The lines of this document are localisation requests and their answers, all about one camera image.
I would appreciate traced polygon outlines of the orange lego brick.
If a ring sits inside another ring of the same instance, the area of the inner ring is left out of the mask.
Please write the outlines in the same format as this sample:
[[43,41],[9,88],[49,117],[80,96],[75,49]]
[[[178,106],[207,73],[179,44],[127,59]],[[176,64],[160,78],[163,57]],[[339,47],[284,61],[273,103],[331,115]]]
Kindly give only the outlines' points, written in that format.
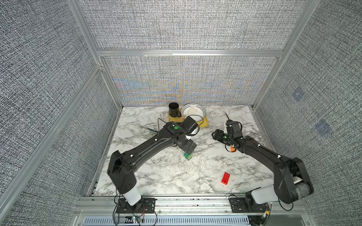
[[236,152],[236,149],[235,149],[234,146],[230,146],[230,148],[231,148],[231,152],[232,152],[232,153],[233,153],[233,152]]

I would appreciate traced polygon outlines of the dark green lego brick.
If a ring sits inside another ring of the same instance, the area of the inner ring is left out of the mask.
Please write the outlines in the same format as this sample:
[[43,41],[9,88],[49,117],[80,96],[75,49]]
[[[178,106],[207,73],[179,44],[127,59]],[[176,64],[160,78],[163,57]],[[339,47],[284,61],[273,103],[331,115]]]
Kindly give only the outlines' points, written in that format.
[[184,153],[184,157],[189,161],[193,157],[193,154]]

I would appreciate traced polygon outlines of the red lego brick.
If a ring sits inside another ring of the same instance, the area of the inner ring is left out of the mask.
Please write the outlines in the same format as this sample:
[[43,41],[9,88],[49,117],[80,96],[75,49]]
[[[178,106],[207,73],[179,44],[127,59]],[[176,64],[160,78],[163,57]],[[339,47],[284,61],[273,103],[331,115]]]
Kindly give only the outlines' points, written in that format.
[[230,179],[230,174],[225,172],[221,183],[224,185],[228,185],[229,179]]

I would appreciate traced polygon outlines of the black mug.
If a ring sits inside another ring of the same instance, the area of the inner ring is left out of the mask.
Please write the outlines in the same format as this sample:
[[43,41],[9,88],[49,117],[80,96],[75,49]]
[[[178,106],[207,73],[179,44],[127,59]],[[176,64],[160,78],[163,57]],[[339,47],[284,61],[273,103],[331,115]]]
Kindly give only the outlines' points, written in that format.
[[172,118],[180,118],[180,117],[182,117],[182,114],[180,112],[178,103],[172,102],[172,103],[169,104],[168,107],[169,107],[169,115]]

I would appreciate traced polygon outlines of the aluminium front rail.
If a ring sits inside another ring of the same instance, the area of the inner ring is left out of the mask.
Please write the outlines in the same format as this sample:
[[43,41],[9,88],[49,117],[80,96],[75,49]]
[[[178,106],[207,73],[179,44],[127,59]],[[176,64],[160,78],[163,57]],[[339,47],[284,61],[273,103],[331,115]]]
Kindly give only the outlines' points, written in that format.
[[[228,194],[211,195],[154,195],[155,211],[160,215],[229,215],[232,214]],[[111,216],[116,204],[111,196],[81,197],[73,216]],[[285,211],[278,202],[273,202],[272,214],[311,215],[304,200],[294,202],[291,211]]]

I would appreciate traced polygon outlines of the yellow tray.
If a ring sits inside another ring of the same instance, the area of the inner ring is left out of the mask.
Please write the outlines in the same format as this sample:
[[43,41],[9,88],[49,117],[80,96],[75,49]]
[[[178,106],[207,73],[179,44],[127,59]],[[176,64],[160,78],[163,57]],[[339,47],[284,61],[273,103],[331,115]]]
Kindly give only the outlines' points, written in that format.
[[209,121],[207,119],[207,116],[202,121],[196,122],[200,128],[206,128],[209,126]]

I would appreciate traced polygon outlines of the white patterned bowl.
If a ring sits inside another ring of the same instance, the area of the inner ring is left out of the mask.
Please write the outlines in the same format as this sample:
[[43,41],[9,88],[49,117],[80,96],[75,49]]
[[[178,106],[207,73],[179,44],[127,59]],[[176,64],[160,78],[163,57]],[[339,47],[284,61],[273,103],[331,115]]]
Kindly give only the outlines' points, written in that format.
[[182,116],[191,117],[196,122],[199,122],[205,119],[206,110],[200,104],[190,103],[182,107],[181,114]]

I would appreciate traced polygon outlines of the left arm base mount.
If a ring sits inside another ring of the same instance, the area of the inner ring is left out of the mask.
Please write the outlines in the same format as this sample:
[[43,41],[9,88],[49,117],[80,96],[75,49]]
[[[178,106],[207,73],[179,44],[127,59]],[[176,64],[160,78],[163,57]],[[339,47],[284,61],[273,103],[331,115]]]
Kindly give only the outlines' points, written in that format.
[[126,199],[121,198],[117,204],[116,213],[146,213],[153,214],[156,206],[155,198],[141,198],[135,205],[130,205]]

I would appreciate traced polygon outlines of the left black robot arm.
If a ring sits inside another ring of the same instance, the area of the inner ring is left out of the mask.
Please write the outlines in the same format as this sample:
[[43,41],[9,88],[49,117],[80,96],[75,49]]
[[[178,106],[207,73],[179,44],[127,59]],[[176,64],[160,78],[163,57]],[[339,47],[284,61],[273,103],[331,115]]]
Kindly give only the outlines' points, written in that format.
[[197,144],[191,137],[197,135],[199,130],[198,123],[191,117],[182,122],[166,122],[156,135],[139,146],[123,153],[115,151],[111,154],[107,174],[118,193],[131,207],[140,206],[142,200],[142,195],[136,188],[135,172],[150,158],[171,146],[192,154]]

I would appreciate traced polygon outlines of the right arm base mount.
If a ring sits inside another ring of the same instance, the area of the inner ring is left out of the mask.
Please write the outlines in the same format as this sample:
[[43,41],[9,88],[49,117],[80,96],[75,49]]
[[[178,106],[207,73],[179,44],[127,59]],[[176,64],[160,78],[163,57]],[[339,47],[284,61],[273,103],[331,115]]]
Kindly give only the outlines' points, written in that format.
[[228,200],[233,213],[264,213],[268,210],[266,203],[257,204],[249,197],[245,199],[231,195]]

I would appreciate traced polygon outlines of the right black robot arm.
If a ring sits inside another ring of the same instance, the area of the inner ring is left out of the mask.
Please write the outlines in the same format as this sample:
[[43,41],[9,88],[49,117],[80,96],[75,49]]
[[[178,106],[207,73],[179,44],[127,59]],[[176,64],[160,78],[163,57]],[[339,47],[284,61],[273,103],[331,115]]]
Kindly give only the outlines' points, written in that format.
[[228,120],[227,132],[215,130],[212,138],[243,154],[253,157],[273,173],[273,184],[246,193],[246,205],[269,202],[292,204],[314,193],[314,187],[299,158],[288,158],[268,149],[250,136],[244,136],[240,122]]

